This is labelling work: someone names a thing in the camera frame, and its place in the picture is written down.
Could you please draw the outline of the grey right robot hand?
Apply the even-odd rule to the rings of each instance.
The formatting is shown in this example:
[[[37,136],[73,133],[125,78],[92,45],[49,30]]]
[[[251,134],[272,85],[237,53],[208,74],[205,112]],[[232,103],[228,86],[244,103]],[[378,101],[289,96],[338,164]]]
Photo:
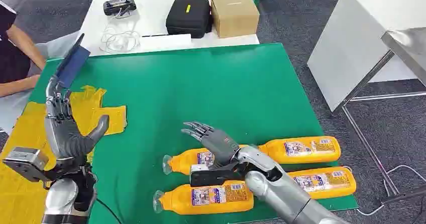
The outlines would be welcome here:
[[[181,131],[195,138],[213,154],[214,163],[210,168],[216,169],[231,163],[240,147],[227,133],[199,122],[184,122],[183,124],[188,128]]]

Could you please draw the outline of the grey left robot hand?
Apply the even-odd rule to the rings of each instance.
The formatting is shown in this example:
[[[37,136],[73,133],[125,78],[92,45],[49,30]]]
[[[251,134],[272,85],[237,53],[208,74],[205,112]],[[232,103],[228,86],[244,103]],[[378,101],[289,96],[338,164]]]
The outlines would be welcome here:
[[[58,77],[50,77],[46,87],[45,130],[48,143],[56,160],[71,158],[84,159],[105,135],[109,128],[110,117],[102,115],[97,126],[84,136],[73,117],[70,104],[70,91],[61,94]]]

